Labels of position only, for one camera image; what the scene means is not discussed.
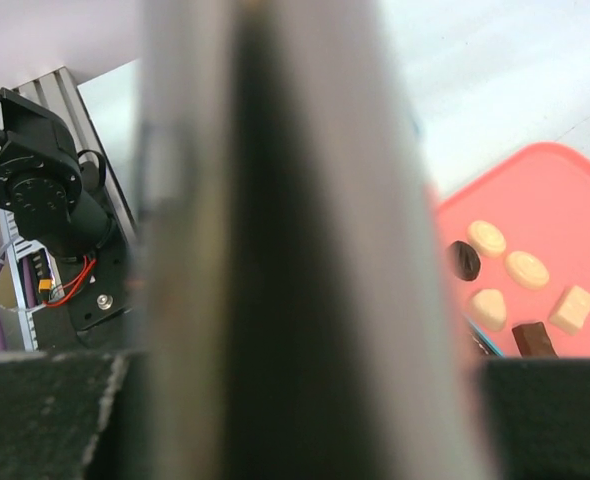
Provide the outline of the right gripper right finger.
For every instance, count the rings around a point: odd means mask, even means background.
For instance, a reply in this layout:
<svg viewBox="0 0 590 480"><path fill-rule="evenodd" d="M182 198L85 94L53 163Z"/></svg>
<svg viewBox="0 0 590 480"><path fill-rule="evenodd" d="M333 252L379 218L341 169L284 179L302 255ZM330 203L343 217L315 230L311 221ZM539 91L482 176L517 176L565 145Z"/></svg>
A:
<svg viewBox="0 0 590 480"><path fill-rule="evenodd" d="M479 378L503 479L590 479L590 359L488 360Z"/></svg>

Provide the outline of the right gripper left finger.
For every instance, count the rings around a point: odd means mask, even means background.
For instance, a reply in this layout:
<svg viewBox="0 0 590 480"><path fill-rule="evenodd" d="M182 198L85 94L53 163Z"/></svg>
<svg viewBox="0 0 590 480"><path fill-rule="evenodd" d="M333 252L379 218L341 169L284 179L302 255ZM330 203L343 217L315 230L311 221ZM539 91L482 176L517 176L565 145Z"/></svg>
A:
<svg viewBox="0 0 590 480"><path fill-rule="evenodd" d="M0 479L145 479L138 352L0 353Z"/></svg>

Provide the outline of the teal chocolate box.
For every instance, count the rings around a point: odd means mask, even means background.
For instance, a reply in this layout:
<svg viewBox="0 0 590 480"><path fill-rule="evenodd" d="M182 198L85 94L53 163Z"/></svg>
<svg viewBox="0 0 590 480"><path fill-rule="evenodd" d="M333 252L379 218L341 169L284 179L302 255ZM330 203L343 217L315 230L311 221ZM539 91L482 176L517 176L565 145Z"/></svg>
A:
<svg viewBox="0 0 590 480"><path fill-rule="evenodd" d="M503 352L488 338L488 336L472 321L468 321L470 334L482 355L503 357Z"/></svg>

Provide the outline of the pink tray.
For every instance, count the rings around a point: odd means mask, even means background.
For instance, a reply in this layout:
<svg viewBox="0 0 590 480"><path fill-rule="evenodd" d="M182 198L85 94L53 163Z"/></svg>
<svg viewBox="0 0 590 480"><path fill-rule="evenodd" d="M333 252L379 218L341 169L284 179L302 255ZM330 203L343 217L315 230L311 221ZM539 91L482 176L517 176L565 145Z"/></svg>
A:
<svg viewBox="0 0 590 480"><path fill-rule="evenodd" d="M590 312L583 327L569 335L549 323L565 291L579 286L590 293L590 160L556 143L530 145L441 203L436 221L445 245L465 240L475 220L497 227L507 250L525 251L546 266L549 283L525 289L508 275L502 258L483 258L476 280L453 277L460 311L480 289L498 289L507 307L507 322L486 337L506 356L519 353L512 329L542 322L560 357L590 357Z"/></svg>

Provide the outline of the metal tongs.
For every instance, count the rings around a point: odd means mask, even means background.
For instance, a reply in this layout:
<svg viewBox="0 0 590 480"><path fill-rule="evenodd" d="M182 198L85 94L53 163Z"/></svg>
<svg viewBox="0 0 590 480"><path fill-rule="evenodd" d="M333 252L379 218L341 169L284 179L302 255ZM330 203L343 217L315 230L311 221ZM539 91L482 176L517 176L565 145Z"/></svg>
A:
<svg viewBox="0 0 590 480"><path fill-rule="evenodd" d="M375 1L146 1L157 479L494 479Z"/></svg>

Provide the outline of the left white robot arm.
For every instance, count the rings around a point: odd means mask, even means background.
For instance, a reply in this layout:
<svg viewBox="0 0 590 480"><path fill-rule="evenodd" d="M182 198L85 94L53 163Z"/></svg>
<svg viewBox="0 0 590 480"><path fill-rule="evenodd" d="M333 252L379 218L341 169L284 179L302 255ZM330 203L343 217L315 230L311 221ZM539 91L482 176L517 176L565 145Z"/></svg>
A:
<svg viewBox="0 0 590 480"><path fill-rule="evenodd" d="M0 89L0 209L19 234L73 259L111 243L113 215L84 186L81 153L55 113Z"/></svg>

